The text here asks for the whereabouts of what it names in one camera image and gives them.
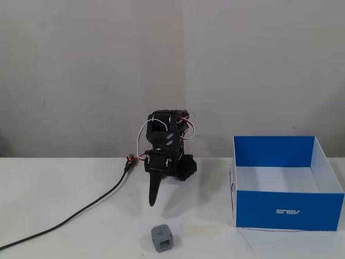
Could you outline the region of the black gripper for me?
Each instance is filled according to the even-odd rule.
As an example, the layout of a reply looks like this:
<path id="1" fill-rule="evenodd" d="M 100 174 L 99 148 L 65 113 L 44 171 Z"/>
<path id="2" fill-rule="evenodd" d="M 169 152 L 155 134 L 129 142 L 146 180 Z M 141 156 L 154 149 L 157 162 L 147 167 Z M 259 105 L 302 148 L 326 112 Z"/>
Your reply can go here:
<path id="1" fill-rule="evenodd" d="M 162 149 L 151 149 L 145 151 L 144 154 L 146 155 L 144 168 L 150 174 L 149 204 L 153 207 L 157 199 L 163 174 L 172 174 L 173 172 L 173 153 Z"/>

